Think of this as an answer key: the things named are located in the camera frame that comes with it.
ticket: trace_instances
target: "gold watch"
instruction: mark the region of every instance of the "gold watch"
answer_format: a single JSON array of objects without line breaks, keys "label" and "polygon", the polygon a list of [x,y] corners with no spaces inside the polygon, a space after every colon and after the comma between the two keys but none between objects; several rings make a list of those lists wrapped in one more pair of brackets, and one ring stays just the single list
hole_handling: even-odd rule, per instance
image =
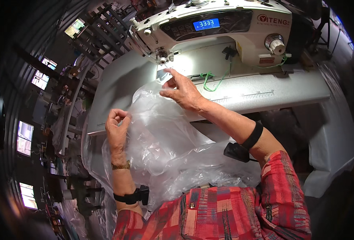
[{"label": "gold watch", "polygon": [[116,170],[116,169],[130,169],[130,161],[127,160],[126,164],[124,165],[114,165],[112,163],[110,163],[112,165],[112,170]]}]

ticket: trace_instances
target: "corrugated metal wall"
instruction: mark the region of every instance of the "corrugated metal wall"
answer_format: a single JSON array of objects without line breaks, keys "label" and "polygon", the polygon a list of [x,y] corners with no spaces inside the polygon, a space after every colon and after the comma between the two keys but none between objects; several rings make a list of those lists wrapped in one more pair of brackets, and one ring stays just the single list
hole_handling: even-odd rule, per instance
[{"label": "corrugated metal wall", "polygon": [[6,112],[5,144],[0,152],[0,188],[23,212],[20,190],[14,181],[18,115],[35,69],[11,49],[14,43],[39,60],[54,42],[57,32],[65,30],[88,6],[88,0],[0,1],[0,95]]}]

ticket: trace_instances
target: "woman's right hand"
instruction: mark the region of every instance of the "woman's right hand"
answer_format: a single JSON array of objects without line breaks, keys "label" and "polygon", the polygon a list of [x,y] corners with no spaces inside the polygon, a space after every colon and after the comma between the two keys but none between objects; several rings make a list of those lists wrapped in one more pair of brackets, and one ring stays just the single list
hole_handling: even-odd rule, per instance
[{"label": "woman's right hand", "polygon": [[200,94],[189,78],[179,74],[174,69],[166,68],[164,71],[170,73],[172,78],[169,79],[162,88],[177,89],[162,90],[160,91],[161,96],[171,98],[182,108],[193,112],[199,112],[203,104],[209,101]]}]

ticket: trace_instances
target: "red patterned shirt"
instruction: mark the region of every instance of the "red patterned shirt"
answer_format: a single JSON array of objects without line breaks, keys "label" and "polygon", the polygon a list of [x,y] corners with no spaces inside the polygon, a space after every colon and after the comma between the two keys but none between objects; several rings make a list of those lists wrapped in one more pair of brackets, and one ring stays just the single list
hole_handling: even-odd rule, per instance
[{"label": "red patterned shirt", "polygon": [[253,187],[191,189],[145,221],[118,214],[113,239],[310,239],[309,215],[289,156],[273,153]]}]

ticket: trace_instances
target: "control panel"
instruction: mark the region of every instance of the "control panel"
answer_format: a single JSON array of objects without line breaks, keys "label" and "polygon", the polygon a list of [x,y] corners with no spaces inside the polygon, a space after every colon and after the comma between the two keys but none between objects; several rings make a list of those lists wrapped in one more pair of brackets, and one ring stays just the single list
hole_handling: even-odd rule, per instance
[{"label": "control panel", "polygon": [[175,41],[219,33],[247,32],[252,15],[250,10],[205,13],[164,23],[160,29]]}]

